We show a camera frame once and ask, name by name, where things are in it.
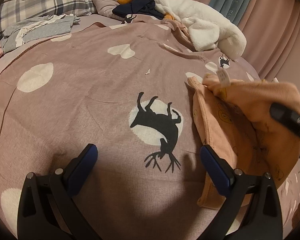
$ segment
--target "white plush fabric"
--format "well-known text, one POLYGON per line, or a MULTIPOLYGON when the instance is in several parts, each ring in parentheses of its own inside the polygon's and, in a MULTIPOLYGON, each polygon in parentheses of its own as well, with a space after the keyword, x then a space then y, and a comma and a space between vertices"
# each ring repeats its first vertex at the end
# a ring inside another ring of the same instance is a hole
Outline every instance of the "white plush fabric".
POLYGON ((237 26, 210 6, 193 0, 154 0, 156 10, 169 13, 187 28, 197 51, 216 46, 232 60, 240 57, 247 41, 237 26))

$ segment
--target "navy blue fabric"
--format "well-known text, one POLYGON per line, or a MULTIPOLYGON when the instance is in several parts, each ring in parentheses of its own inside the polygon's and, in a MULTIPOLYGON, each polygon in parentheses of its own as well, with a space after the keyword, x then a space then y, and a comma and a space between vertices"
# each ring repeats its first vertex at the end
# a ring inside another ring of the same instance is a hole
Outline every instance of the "navy blue fabric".
POLYGON ((69 197, 78 195, 97 158, 98 149, 95 145, 92 145, 67 181, 67 193, 69 197))
POLYGON ((200 149, 200 159, 218 193, 225 197, 229 196, 231 193, 230 179, 205 146, 200 149))
POLYGON ((121 18, 125 18, 128 14, 146 14, 162 20, 164 15, 154 7, 154 0, 132 0, 130 3, 118 5, 112 10, 112 13, 121 18))

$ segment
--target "bed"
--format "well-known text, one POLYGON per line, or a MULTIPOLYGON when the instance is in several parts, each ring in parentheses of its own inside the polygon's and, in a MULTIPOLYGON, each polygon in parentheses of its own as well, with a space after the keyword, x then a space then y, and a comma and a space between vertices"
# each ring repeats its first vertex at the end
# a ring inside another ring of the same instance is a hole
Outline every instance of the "bed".
MULTIPOLYGON (((196 204, 205 170, 187 78, 200 81, 222 64, 231 78, 260 78, 219 48, 196 52, 172 21, 121 25, 85 9, 70 34, 0 58, 0 218, 16 236, 25 176, 64 167, 93 143, 99 159, 74 201, 103 239, 196 239, 218 211, 196 204), (141 126, 140 107, 143 118, 160 115, 169 128, 141 126), (154 165, 164 147, 171 155, 154 165)), ((284 224, 299 201, 296 174, 278 190, 284 224)))

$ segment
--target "black deer print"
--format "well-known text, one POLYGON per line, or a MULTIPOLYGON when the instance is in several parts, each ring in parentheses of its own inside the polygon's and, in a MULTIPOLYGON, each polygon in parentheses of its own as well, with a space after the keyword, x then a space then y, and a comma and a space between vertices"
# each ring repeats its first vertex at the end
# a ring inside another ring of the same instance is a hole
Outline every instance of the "black deer print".
POLYGON ((133 17, 132 14, 128 14, 128 15, 124 18, 124 20, 123 20, 123 22, 122 22, 121 24, 131 23, 132 20, 133 20, 134 18, 136 18, 136 17, 137 17, 137 16, 133 17))
POLYGON ((230 61, 230 59, 228 59, 227 57, 224 58, 224 57, 223 57, 223 54, 222 54, 222 56, 220 57, 220 67, 223 68, 223 65, 224 65, 224 64, 230 66, 229 61, 230 61))
POLYGON ((178 140, 178 127, 176 126, 176 124, 181 123, 181 117, 177 111, 172 109, 172 111, 178 116, 177 119, 172 119, 171 109, 170 109, 170 106, 172 104, 171 102, 168 103, 168 108, 167 108, 168 115, 156 114, 155 112, 153 112, 150 109, 150 107, 158 97, 151 98, 148 105, 145 107, 145 109, 143 109, 140 103, 142 96, 143 96, 143 92, 140 92, 137 101, 139 112, 137 113, 137 116, 132 122, 132 124, 130 125, 130 127, 132 128, 135 127, 136 125, 151 127, 153 129, 156 129, 161 134, 163 134, 167 139, 167 141, 165 141, 164 138, 161 138, 160 151, 152 153, 145 158, 144 162, 147 161, 146 168, 151 164, 152 161, 154 161, 153 168, 157 166, 158 169, 161 171, 161 168, 157 162, 157 157, 161 160, 167 154, 170 158, 170 165, 168 166, 166 172, 171 168, 173 173, 174 165, 176 165, 179 169, 181 166, 180 162, 172 154, 178 140))

